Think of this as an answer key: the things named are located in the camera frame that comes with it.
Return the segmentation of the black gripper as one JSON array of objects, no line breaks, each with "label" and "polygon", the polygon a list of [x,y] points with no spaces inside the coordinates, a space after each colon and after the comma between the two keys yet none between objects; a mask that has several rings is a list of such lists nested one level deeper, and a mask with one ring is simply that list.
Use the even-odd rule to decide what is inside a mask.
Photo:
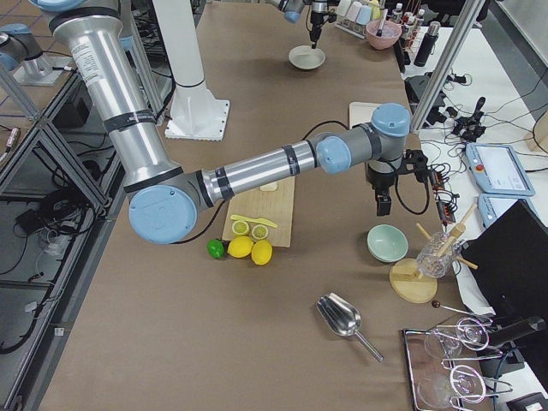
[{"label": "black gripper", "polygon": [[398,168],[390,161],[371,160],[366,164],[366,180],[375,191],[376,214],[389,216],[391,210],[390,188],[396,184]]},{"label": "black gripper", "polygon": [[310,23],[312,27],[308,30],[309,37],[311,41],[311,47],[313,49],[317,48],[319,37],[322,33],[322,27],[326,23],[335,22],[337,19],[337,14],[335,12],[328,11],[327,13],[320,13],[313,11],[310,16]]}]

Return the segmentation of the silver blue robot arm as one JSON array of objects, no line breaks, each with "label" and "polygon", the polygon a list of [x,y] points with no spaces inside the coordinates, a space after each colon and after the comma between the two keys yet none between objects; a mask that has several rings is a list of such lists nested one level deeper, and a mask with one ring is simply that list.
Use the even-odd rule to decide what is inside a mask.
[{"label": "silver blue robot arm", "polygon": [[334,8],[339,4],[339,1],[331,0],[268,0],[266,3],[276,7],[283,12],[284,18],[292,23],[296,23],[303,9],[308,6],[310,11],[309,22],[312,24],[308,28],[311,47],[315,49],[320,39],[323,25],[326,23],[335,22],[337,13]]},{"label": "silver blue robot arm", "polygon": [[200,211],[314,168],[336,174],[366,164],[377,192],[396,179],[411,122],[400,104],[382,104],[369,122],[340,134],[321,134],[214,170],[187,173],[166,152],[156,117],[125,56],[121,3],[40,1],[38,7],[54,38],[71,51],[125,169],[129,221],[149,242],[187,242]]}]

